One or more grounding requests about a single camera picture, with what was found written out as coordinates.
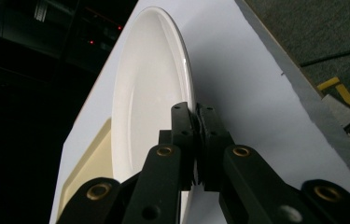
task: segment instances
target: bolt hole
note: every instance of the bolt hole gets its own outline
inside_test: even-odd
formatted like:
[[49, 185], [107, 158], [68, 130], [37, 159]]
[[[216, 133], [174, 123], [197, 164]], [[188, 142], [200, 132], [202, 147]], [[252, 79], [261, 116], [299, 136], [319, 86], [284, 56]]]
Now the bolt hole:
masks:
[[90, 187], [87, 191], [87, 198], [92, 201], [98, 201], [104, 198], [111, 190], [111, 185], [108, 183], [100, 183]]
[[316, 186], [314, 187], [315, 194], [328, 202], [336, 203], [341, 199], [341, 194], [335, 188], [327, 186]]
[[142, 216], [144, 219], [153, 220], [156, 219], [160, 215], [160, 208], [155, 205], [150, 205], [145, 207], [142, 211]]
[[169, 156], [173, 153], [172, 149], [169, 147], [160, 147], [157, 150], [159, 156]]
[[239, 157], [247, 157], [250, 155], [250, 150], [244, 147], [236, 147], [232, 152]]

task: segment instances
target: white surface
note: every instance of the white surface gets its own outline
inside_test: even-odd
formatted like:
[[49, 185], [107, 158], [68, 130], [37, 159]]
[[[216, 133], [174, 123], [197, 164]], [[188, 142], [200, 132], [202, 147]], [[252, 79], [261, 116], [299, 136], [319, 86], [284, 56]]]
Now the white surface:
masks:
[[[189, 58], [170, 16], [148, 7], [130, 24], [114, 87], [113, 175], [123, 182], [140, 172], [160, 130], [171, 129], [171, 108], [188, 102], [194, 110]], [[181, 220], [190, 193], [182, 192]]]
[[340, 102], [330, 94], [323, 97], [322, 102], [329, 107], [332, 115], [338, 120], [341, 126], [346, 127], [350, 124], [350, 107], [348, 105]]
[[[282, 76], [235, 2], [139, 0], [128, 24], [151, 6], [162, 7], [174, 19], [189, 54], [196, 101], [217, 109], [237, 144], [257, 150], [295, 188], [305, 180], [322, 178], [350, 192], [350, 170], [311, 120], [293, 89], [297, 87]], [[129, 32], [126, 25], [63, 146], [51, 223], [57, 217], [63, 182], [111, 117], [119, 56]], [[322, 102], [313, 103], [324, 107]], [[217, 195], [200, 193], [191, 203], [189, 223], [224, 223]]]

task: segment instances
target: white plate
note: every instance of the white plate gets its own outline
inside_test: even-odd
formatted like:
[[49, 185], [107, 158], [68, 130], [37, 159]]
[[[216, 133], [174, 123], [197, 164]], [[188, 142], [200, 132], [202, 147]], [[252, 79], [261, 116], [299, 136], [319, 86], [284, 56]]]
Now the white plate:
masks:
[[[189, 58], [174, 21], [148, 7], [135, 19], [120, 56], [112, 113], [114, 178], [122, 182], [142, 170], [160, 130], [171, 129], [171, 107], [194, 110]], [[182, 192], [181, 218], [190, 198]]]

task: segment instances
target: metal screw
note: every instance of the metal screw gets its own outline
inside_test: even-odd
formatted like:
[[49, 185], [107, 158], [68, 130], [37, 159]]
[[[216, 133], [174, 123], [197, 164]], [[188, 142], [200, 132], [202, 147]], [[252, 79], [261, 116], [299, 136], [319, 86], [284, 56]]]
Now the metal screw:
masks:
[[104, 198], [111, 190], [111, 185], [108, 183], [99, 183], [90, 187], [87, 191], [87, 198], [92, 201], [98, 201]]
[[160, 147], [157, 150], [157, 154], [159, 156], [170, 156], [172, 155], [172, 153], [173, 153], [173, 150], [169, 147]]
[[250, 150], [244, 147], [236, 147], [232, 150], [233, 154], [239, 157], [248, 157], [250, 156]]
[[279, 207], [279, 213], [290, 222], [294, 222], [294, 223], [302, 222], [301, 213], [297, 209], [289, 205], [286, 205], [286, 204], [281, 205]]

